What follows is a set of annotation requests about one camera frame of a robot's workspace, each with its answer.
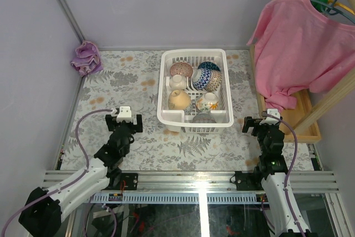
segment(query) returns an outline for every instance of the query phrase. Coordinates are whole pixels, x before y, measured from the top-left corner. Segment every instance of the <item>white plastic basket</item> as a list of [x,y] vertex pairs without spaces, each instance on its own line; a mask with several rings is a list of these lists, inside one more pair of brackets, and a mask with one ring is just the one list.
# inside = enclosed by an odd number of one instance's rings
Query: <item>white plastic basket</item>
[[[213,60],[222,71],[222,84],[219,90],[214,92],[220,99],[220,110],[210,112],[216,123],[192,123],[193,117],[198,114],[195,101],[206,91],[196,90],[192,86],[191,78],[186,78],[185,92],[191,97],[192,111],[185,113],[183,110],[169,110],[168,97],[173,91],[169,86],[170,67],[175,62],[188,62],[195,71],[202,62],[208,60]],[[222,49],[179,49],[165,52],[161,56],[157,116],[158,120],[173,132],[182,130],[185,133],[221,133],[232,126],[234,118],[226,52]]]

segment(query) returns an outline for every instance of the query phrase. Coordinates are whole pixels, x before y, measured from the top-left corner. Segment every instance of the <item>crumpled purple fabric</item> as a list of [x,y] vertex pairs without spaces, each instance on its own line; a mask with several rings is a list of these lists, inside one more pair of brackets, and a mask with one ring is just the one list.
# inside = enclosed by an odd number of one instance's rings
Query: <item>crumpled purple fabric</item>
[[78,47],[75,52],[77,56],[72,60],[71,65],[81,76],[86,76],[104,69],[101,65],[99,49],[94,43],[83,41],[82,45]]

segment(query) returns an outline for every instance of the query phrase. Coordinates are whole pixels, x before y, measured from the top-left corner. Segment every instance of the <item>pink t-shirt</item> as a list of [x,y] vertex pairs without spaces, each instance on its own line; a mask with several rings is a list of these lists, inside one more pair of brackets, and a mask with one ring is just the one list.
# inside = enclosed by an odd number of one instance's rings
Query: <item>pink t-shirt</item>
[[326,18],[310,0],[271,1],[253,41],[256,89],[267,108],[294,109],[291,94],[330,90],[355,67],[355,26]]

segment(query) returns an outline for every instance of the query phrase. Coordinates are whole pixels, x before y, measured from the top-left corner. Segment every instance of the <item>leaf pattern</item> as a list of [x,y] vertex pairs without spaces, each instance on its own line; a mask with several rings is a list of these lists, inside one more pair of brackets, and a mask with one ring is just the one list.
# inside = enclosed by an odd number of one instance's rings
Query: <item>leaf pattern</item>
[[[242,119],[257,117],[256,91],[248,51],[226,51],[235,123],[221,134],[186,134],[168,131],[156,116],[161,55],[164,51],[101,52],[104,70],[88,76],[80,92],[79,104],[61,169],[79,169],[85,159],[75,139],[77,121],[95,109],[131,106],[143,115],[144,132],[134,135],[130,153],[120,165],[123,170],[251,170],[260,149],[255,137],[242,133]],[[89,156],[107,142],[110,133],[105,113],[83,120],[80,141]],[[293,144],[283,150],[286,162],[293,157]],[[296,170],[311,170],[307,145],[298,146]]]

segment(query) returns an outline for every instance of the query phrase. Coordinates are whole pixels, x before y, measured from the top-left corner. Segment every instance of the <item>wooden base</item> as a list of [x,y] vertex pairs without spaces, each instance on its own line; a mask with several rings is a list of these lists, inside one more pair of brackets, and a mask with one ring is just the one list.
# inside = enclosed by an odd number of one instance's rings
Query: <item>wooden base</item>
[[[253,72],[255,72],[254,64],[254,45],[250,47],[250,57]],[[284,121],[288,122],[291,126],[295,126],[311,109],[312,104],[307,90],[301,90],[292,96],[297,98],[296,109],[285,109],[281,112],[281,117]],[[257,104],[259,107],[259,114],[266,110],[264,97],[257,93]],[[285,142],[290,143],[294,141],[293,135],[290,130],[283,124],[280,125],[280,129],[285,133]],[[318,124],[313,123],[308,129],[306,129],[302,134],[297,134],[297,140],[299,143],[314,144],[322,139]]]

